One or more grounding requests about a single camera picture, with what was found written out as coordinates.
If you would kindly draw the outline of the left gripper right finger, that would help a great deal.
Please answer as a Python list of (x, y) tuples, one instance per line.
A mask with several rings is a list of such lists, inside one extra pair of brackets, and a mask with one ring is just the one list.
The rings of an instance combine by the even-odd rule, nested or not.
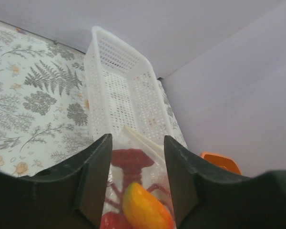
[(245, 177), (219, 168), (164, 138), (179, 229), (286, 229), (286, 170)]

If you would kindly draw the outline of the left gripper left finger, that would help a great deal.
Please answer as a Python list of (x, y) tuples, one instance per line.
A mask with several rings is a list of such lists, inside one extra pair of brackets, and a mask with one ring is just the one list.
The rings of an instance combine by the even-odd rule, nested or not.
[(0, 171), (0, 229), (99, 228), (111, 157), (105, 134), (32, 177)]

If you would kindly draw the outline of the orange yellow fake mango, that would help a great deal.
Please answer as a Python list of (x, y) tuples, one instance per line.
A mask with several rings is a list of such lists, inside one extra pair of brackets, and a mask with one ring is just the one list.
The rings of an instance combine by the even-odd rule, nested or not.
[(174, 229), (168, 209), (138, 183), (131, 183), (123, 195), (123, 214), (134, 229)]

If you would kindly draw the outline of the red fake lobster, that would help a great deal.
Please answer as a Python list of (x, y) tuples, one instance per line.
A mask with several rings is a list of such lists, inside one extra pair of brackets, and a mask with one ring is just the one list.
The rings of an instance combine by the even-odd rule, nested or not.
[[(127, 187), (133, 182), (143, 187), (142, 171), (145, 168), (152, 167), (154, 164), (155, 162), (140, 149), (116, 149), (112, 151), (111, 165), (120, 168), (123, 173), (122, 188), (118, 189), (113, 181), (107, 183), (107, 186), (112, 189), (119, 201), (115, 202), (110, 198), (105, 198), (104, 202), (117, 209), (117, 212), (109, 211), (102, 215), (100, 225), (102, 229), (133, 229), (123, 214), (123, 195)], [(148, 188), (144, 189), (152, 195), (154, 191), (159, 190), (166, 194), (167, 197), (171, 197), (168, 186), (161, 183), (152, 183)], [(174, 220), (173, 208), (169, 205), (168, 201), (158, 200), (168, 209)]]

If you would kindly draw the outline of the clear zip top bag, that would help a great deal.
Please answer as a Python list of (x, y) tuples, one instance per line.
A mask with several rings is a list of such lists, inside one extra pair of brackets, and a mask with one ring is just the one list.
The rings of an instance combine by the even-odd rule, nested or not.
[(174, 229), (163, 147), (124, 126), (113, 140), (102, 229)]

